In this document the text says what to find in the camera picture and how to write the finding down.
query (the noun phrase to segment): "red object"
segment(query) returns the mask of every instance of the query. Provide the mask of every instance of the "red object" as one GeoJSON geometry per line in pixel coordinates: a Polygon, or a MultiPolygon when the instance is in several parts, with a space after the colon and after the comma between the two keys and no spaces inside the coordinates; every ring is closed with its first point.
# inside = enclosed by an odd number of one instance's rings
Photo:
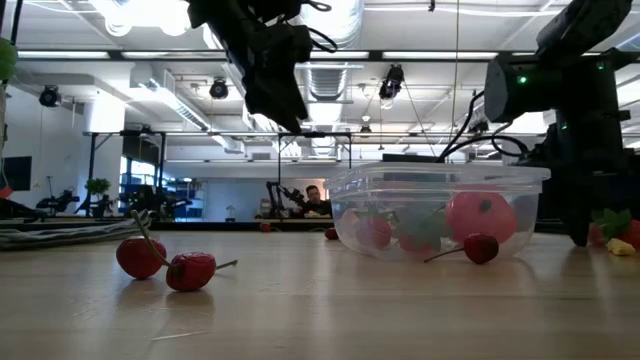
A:
{"type": "Polygon", "coordinates": [[[327,231],[324,232],[324,236],[328,240],[338,240],[338,232],[336,231],[336,228],[327,229],[327,231]]]}
{"type": "Polygon", "coordinates": [[[515,212],[502,195],[490,192],[455,194],[447,204],[445,221],[459,244],[478,233],[503,243],[515,234],[518,223],[515,212]]]}
{"type": "Polygon", "coordinates": [[[213,255],[201,252],[176,255],[167,270],[167,285],[176,291],[196,291],[216,272],[213,255]]]}
{"type": "Polygon", "coordinates": [[[474,234],[464,241],[464,253],[478,265],[486,264],[498,256],[500,245],[493,236],[474,234]]]}
{"type": "Polygon", "coordinates": [[[419,253],[419,254],[428,254],[435,253],[436,251],[431,248],[428,244],[418,248],[416,247],[416,238],[411,235],[402,235],[398,238],[398,244],[400,248],[406,252],[419,253]]]}
{"type": "Polygon", "coordinates": [[[631,220],[627,230],[618,235],[618,239],[633,245],[636,250],[640,250],[640,221],[631,220]]]}
{"type": "Polygon", "coordinates": [[[356,238],[364,246],[383,250],[391,242],[391,226],[381,216],[362,219],[357,224],[356,238]]]}
{"type": "MultiPolygon", "coordinates": [[[[153,246],[163,258],[167,257],[167,249],[161,242],[151,239],[153,246]]],[[[162,267],[158,259],[143,236],[133,236],[120,243],[116,251],[116,259],[122,270],[138,280],[145,280],[155,275],[162,267]]]]}

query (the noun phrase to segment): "red ball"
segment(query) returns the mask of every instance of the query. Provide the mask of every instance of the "red ball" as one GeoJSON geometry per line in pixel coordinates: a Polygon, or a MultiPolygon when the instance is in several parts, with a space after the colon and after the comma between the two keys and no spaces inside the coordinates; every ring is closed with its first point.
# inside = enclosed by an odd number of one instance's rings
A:
{"type": "Polygon", "coordinates": [[[460,192],[446,208],[446,223],[453,239],[464,244],[467,237],[482,233],[504,243],[516,232],[517,217],[509,203],[498,193],[460,192]]]}
{"type": "Polygon", "coordinates": [[[324,236],[327,238],[327,240],[338,240],[338,232],[336,231],[336,228],[331,228],[331,229],[327,229],[327,231],[324,232],[324,236]]]}

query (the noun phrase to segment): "desk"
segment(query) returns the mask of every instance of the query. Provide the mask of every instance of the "desk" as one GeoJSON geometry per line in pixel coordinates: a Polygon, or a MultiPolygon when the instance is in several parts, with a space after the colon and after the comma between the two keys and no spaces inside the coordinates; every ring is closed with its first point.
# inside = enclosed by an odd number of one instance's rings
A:
{"type": "Polygon", "coordinates": [[[383,262],[313,233],[155,235],[240,264],[179,294],[164,270],[131,281],[117,243],[0,253],[2,359],[640,358],[640,257],[568,238],[478,267],[383,262]]]}

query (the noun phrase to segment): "man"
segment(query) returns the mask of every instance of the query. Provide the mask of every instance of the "man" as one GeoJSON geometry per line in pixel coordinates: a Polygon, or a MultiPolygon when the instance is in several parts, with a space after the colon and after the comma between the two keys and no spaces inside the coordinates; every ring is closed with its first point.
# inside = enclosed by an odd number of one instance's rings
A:
{"type": "Polygon", "coordinates": [[[320,190],[315,185],[307,187],[307,198],[309,201],[303,206],[296,209],[296,213],[307,214],[311,211],[318,215],[331,215],[331,202],[324,201],[320,198],[320,190]]]}

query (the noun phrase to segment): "clear plastic container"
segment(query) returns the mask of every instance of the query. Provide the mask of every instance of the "clear plastic container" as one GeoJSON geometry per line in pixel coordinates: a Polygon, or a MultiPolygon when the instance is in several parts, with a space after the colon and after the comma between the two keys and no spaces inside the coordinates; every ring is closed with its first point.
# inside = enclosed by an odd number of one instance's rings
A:
{"type": "Polygon", "coordinates": [[[542,168],[376,163],[324,187],[340,240],[362,254],[424,261],[480,233],[498,240],[504,258],[531,239],[549,177],[542,168]]]}

